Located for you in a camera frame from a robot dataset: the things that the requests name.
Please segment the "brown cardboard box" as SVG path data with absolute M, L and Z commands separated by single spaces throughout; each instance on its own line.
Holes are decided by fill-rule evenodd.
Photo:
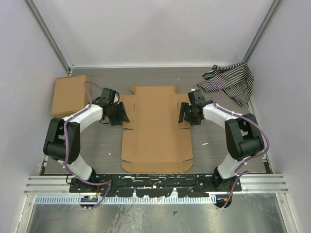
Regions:
M 179 122 L 186 94 L 178 86 L 131 85 L 121 95 L 129 122 L 122 124 L 122 168 L 129 173 L 184 173 L 193 164 L 190 124 Z
M 83 83 L 89 81 L 86 75 L 57 78 L 54 87 L 51 116 L 70 116 L 89 104 Z

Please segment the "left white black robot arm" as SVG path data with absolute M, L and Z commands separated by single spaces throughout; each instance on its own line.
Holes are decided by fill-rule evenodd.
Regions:
M 80 111 L 64 117 L 50 120 L 43 153 L 58 161 L 63 169 L 80 183 L 83 190 L 91 193 L 97 186 L 110 185 L 111 182 L 99 183 L 96 171 L 88 165 L 81 155 L 81 132 L 97 121 L 109 118 L 111 125 L 129 122 L 123 102 L 100 106 L 88 104 Z

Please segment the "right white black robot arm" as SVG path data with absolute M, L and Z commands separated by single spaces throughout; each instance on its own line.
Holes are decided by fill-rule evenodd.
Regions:
M 190 125 L 200 125 L 204 119 L 225 130 L 228 155 L 212 175 L 213 186 L 223 192 L 231 186 L 231 181 L 246 160 L 261 152 L 265 143 L 257 119 L 251 113 L 237 114 L 211 101 L 197 105 L 181 103 L 179 123 L 186 121 Z

